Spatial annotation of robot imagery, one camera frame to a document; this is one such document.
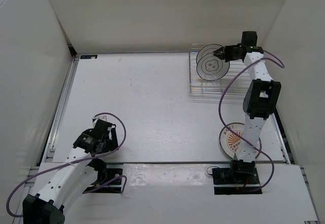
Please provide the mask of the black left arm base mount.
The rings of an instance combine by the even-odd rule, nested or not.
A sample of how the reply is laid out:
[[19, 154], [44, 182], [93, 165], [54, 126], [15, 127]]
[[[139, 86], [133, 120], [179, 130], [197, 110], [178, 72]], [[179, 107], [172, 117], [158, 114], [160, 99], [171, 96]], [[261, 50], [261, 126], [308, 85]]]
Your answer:
[[92, 183], [84, 191], [92, 191], [100, 186], [102, 188], [93, 191], [93, 194], [121, 194], [125, 178], [122, 177], [123, 164], [106, 164], [106, 171], [99, 175], [99, 180]]

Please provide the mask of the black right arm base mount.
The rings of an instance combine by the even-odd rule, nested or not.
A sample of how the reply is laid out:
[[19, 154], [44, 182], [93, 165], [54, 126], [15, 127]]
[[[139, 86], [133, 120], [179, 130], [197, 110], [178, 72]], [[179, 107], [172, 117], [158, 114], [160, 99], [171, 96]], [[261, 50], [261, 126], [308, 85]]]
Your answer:
[[215, 195], [262, 194], [255, 162], [232, 160], [228, 167], [210, 166], [206, 173], [213, 179]]

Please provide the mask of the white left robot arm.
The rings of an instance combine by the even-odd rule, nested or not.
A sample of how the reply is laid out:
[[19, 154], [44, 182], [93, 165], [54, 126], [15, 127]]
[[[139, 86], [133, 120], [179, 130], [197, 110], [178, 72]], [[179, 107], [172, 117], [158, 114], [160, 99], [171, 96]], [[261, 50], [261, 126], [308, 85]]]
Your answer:
[[107, 165], [98, 158], [118, 147], [116, 125], [98, 119], [73, 143], [66, 167], [55, 171], [53, 177], [36, 194], [23, 200], [23, 223], [64, 223], [65, 213], [92, 184], [107, 179]]

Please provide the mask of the orange sunburst plate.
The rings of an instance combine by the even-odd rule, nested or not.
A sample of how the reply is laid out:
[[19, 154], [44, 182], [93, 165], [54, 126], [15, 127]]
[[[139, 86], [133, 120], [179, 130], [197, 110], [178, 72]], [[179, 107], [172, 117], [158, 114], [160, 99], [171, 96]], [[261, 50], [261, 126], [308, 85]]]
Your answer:
[[[229, 123], [228, 127], [230, 127], [235, 133], [242, 136], [244, 124], [240, 122]], [[235, 156], [235, 153], [240, 145], [240, 137], [236, 136], [232, 132], [230, 132], [225, 126], [220, 131], [219, 134], [219, 146], [223, 153], [230, 159]]]

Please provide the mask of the white plate flower outline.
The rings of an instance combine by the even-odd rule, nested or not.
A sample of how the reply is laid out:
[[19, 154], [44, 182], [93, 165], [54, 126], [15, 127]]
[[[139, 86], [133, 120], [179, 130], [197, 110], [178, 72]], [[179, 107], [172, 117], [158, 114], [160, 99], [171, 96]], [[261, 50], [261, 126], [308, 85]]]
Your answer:
[[224, 77], [230, 69], [230, 63], [213, 54], [202, 56], [197, 62], [197, 74], [206, 81], [216, 81]]
[[221, 49], [220, 52], [223, 52], [223, 48], [224, 46], [223, 45], [220, 45], [220, 44], [208, 44], [204, 47], [202, 47], [199, 52], [197, 53], [197, 56], [196, 56], [196, 63], [199, 63], [200, 59], [206, 55], [206, 54], [209, 54], [209, 53], [213, 53], [214, 51], [218, 50], [218, 49]]

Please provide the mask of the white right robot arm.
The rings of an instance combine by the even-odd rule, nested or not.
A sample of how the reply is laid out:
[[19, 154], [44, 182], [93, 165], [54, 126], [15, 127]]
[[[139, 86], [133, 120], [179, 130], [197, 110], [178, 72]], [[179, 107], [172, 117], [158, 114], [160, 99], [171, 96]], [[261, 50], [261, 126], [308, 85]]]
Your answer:
[[225, 62], [242, 60], [245, 64], [244, 71], [249, 73], [251, 79], [243, 101], [243, 133], [238, 134], [229, 125], [225, 126], [229, 132], [239, 137], [239, 146], [229, 168], [212, 170], [214, 182], [216, 185], [258, 184], [256, 153], [263, 154], [258, 145], [259, 138], [265, 122], [276, 109], [281, 84], [270, 76], [264, 63], [267, 58], [262, 47], [238, 44], [219, 48], [213, 55]]

